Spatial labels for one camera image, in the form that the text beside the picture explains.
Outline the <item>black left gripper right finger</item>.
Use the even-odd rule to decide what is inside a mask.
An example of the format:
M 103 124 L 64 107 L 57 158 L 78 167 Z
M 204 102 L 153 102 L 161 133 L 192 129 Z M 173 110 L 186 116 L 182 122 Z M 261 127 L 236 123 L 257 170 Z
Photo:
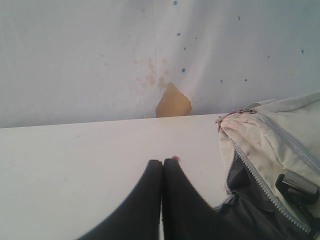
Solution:
M 220 217 L 190 183 L 177 159 L 164 160 L 162 224 L 166 240 L 246 240 Z

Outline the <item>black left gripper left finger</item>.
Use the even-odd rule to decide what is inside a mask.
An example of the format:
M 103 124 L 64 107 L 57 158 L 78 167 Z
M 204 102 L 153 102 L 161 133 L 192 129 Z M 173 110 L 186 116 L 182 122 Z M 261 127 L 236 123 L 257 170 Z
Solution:
M 81 240 L 158 240 L 163 164 L 149 160 L 126 199 Z

